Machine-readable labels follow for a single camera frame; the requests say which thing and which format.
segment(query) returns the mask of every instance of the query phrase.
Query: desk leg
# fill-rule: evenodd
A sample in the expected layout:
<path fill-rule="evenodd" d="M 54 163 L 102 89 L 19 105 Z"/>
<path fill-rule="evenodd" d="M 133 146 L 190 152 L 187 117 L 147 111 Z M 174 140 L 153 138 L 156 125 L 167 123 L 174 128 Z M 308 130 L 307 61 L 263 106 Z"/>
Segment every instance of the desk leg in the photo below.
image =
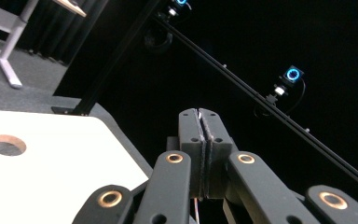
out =
<path fill-rule="evenodd" d="M 3 49 L 0 50 L 0 66 L 7 76 L 7 80 L 10 86 L 14 89 L 20 89 L 22 84 L 7 59 L 10 56 L 11 51 L 14 49 L 14 47 L 16 47 L 16 44 L 19 41 L 28 20 L 34 12 L 34 8 L 36 7 L 38 1 L 39 0 L 28 1 L 21 15 L 17 18 L 17 21 L 11 28 L 6 44 L 4 45 Z"/>

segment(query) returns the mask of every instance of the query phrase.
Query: cable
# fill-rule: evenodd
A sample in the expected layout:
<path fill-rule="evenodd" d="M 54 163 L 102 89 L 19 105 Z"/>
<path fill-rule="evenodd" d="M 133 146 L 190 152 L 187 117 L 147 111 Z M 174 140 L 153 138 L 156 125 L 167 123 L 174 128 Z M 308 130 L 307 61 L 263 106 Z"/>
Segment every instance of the cable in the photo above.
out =
<path fill-rule="evenodd" d="M 288 109 L 286 111 L 286 113 L 285 113 L 286 115 L 288 115 L 290 112 L 292 112 L 292 110 L 294 110 L 301 103 L 301 101 L 302 101 L 302 99 L 304 97 L 305 89 L 307 88 L 307 86 L 305 85 L 304 79 L 301 78 L 301 81 L 303 83 L 303 91 L 301 92 L 301 95 L 298 98 L 297 102 L 292 107 L 290 107 L 290 109 Z"/>
<path fill-rule="evenodd" d="M 188 9 L 190 9 L 190 11 L 193 10 L 193 8 L 191 7 L 191 5 L 188 2 L 186 2 L 186 6 L 188 6 Z"/>
<path fill-rule="evenodd" d="M 262 115 L 264 118 L 267 118 L 269 116 L 271 116 L 272 114 L 269 113 L 266 109 L 264 109 L 263 107 L 261 107 L 260 105 L 255 105 L 254 107 L 254 115 L 255 117 L 257 117 L 258 119 L 262 119 L 261 117 L 259 117 L 257 115 L 257 112 L 259 112 L 260 115 Z"/>
<path fill-rule="evenodd" d="M 196 214 L 197 224 L 200 224 L 199 202 L 198 202 L 197 198 L 194 199 L 194 213 Z"/>

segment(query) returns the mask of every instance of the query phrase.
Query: white cable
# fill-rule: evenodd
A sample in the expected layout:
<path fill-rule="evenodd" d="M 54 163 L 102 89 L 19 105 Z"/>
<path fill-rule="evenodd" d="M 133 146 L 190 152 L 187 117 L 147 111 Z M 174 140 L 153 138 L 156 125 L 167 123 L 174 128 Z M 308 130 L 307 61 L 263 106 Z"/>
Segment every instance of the white cable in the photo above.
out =
<path fill-rule="evenodd" d="M 191 8 L 191 5 L 188 2 L 186 2 L 186 5 L 188 6 L 188 9 L 193 10 L 193 8 Z"/>
<path fill-rule="evenodd" d="M 194 199 L 194 211 L 194 213 L 196 214 L 196 222 L 197 224 L 200 224 L 199 203 L 197 201 L 197 198 Z"/>

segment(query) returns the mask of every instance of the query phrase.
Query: white desk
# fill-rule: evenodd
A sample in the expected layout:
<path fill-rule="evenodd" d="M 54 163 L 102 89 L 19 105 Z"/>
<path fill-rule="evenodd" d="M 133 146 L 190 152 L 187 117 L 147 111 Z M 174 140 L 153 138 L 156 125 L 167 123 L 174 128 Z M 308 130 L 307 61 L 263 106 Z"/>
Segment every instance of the white desk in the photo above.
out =
<path fill-rule="evenodd" d="M 86 16 L 84 11 L 82 11 L 79 7 L 73 6 L 68 2 L 68 0 L 53 1 L 60 4 L 62 7 L 65 7 L 66 9 L 79 14 L 80 16 Z M 7 80 L 10 86 L 15 89 L 21 88 L 22 84 L 7 59 L 10 56 L 11 51 L 14 49 L 14 47 L 16 47 L 16 44 L 19 41 L 20 36 L 25 29 L 25 26 L 27 25 L 27 22 L 34 12 L 34 8 L 38 2 L 39 0 L 29 0 L 25 8 L 22 10 L 20 16 L 13 15 L 0 8 L 0 30 L 10 33 L 6 44 L 2 50 L 0 50 L 0 66 L 7 76 Z"/>
<path fill-rule="evenodd" d="M 96 189 L 147 180 L 96 118 L 0 111 L 0 142 L 23 151 L 0 154 L 0 224 L 69 224 Z"/>

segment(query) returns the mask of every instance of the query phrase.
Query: metal ring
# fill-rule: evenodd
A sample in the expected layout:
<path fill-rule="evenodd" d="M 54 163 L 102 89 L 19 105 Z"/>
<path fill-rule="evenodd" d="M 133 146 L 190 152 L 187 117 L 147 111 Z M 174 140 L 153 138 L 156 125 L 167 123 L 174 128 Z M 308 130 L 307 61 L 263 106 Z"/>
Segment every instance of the metal ring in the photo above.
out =
<path fill-rule="evenodd" d="M 247 154 L 240 154 L 238 155 L 238 160 L 242 163 L 252 164 L 255 162 L 255 158 L 253 156 L 247 155 Z"/>
<path fill-rule="evenodd" d="M 168 155 L 166 159 L 170 163 L 179 163 L 183 160 L 183 156 L 180 154 L 173 153 Z"/>
<path fill-rule="evenodd" d="M 114 195 L 115 199 L 113 201 L 107 202 L 105 198 L 109 195 Z M 116 206 L 118 203 L 120 203 L 122 198 L 123 196 L 121 195 L 120 192 L 115 190 L 110 190 L 100 195 L 100 197 L 98 198 L 98 204 L 104 208 L 113 207 Z"/>
<path fill-rule="evenodd" d="M 333 197 L 335 199 L 337 199 L 337 203 L 331 203 L 329 201 L 327 201 L 326 197 Z M 336 209 L 346 209 L 348 207 L 347 202 L 345 202 L 345 200 L 341 197 L 339 197 L 338 195 L 334 194 L 334 193 L 329 193 L 329 192 L 321 192 L 319 194 L 319 197 L 322 199 L 322 201 L 329 205 L 330 207 L 336 208 Z"/>

